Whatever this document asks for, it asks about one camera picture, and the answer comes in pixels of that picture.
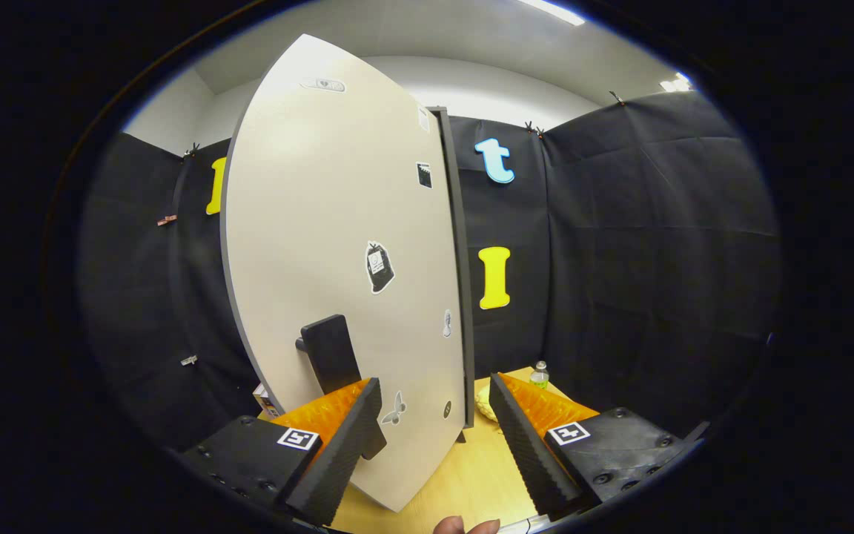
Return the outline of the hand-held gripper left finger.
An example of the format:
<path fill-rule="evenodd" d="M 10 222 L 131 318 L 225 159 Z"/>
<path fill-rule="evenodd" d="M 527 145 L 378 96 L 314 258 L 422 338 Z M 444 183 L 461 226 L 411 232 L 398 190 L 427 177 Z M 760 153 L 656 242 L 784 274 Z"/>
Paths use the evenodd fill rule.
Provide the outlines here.
<path fill-rule="evenodd" d="M 380 380 L 362 379 L 271 421 L 238 417 L 179 464 L 260 519 L 328 527 L 357 464 L 386 444 L 382 404 Z"/>

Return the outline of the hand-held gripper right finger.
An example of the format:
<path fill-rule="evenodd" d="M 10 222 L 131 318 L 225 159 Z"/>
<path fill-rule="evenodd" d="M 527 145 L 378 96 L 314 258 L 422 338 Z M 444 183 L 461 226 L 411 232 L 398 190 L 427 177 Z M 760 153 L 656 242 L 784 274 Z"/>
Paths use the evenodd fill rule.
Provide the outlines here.
<path fill-rule="evenodd" d="M 637 492 L 694 452 L 706 430 L 668 432 L 627 408 L 596 412 L 505 373 L 489 378 L 489 406 L 533 506 L 551 520 Z"/>

